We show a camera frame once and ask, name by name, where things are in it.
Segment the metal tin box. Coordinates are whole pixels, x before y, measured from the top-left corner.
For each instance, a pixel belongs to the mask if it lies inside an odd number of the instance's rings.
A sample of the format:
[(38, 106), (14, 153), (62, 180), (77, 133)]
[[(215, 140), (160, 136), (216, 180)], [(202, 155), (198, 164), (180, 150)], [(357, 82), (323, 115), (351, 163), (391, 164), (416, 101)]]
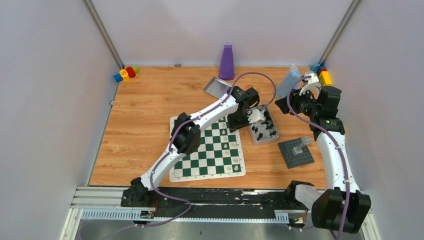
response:
[(249, 132), (255, 146), (273, 143), (277, 141), (280, 136), (272, 115), (267, 107), (264, 105), (258, 105), (250, 108), (250, 110), (259, 108), (264, 109), (266, 120), (263, 123), (257, 122), (249, 125)]

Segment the metal tin lid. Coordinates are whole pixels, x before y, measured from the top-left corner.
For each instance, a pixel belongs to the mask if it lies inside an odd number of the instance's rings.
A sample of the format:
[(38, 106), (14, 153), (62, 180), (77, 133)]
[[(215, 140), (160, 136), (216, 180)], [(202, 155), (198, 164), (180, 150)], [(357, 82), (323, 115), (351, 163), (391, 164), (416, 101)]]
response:
[(218, 77), (213, 77), (203, 91), (216, 99), (220, 99), (232, 87), (232, 84)]

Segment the grey lego baseplate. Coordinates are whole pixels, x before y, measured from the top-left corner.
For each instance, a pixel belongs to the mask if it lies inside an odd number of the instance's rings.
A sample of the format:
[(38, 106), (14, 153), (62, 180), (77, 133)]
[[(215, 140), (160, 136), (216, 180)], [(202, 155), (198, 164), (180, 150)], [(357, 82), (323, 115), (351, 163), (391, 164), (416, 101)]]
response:
[(277, 144), (288, 169), (301, 167), (315, 162), (308, 145), (312, 143), (309, 136), (296, 138)]

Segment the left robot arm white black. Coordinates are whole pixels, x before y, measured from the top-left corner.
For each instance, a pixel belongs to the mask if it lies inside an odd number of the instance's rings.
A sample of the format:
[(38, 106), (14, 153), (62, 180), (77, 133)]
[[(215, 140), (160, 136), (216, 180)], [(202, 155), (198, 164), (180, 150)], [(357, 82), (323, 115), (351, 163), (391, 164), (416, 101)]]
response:
[(174, 123), (167, 148), (148, 171), (130, 182), (130, 194), (126, 199), (142, 207), (149, 206), (153, 201), (152, 191), (175, 163), (199, 148), (201, 133), (206, 128), (223, 117), (227, 118), (230, 132), (249, 126), (248, 108), (259, 99), (259, 93), (254, 88), (244, 91), (235, 86), (198, 112), (190, 115), (182, 112)]

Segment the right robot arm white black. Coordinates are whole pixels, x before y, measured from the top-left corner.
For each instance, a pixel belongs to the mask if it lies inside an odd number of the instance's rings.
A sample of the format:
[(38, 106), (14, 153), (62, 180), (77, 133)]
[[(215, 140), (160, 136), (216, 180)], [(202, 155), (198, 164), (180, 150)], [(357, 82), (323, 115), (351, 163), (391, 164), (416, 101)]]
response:
[(286, 191), (286, 204), (292, 209), (304, 205), (310, 210), (315, 228), (356, 234), (372, 205), (371, 198), (357, 185), (346, 157), (343, 122), (337, 118), (342, 91), (333, 86), (321, 87), (318, 97), (310, 91), (302, 94), (292, 90), (285, 98), (275, 101), (283, 114), (309, 119), (321, 152), (327, 189), (319, 192), (311, 183), (293, 180)]

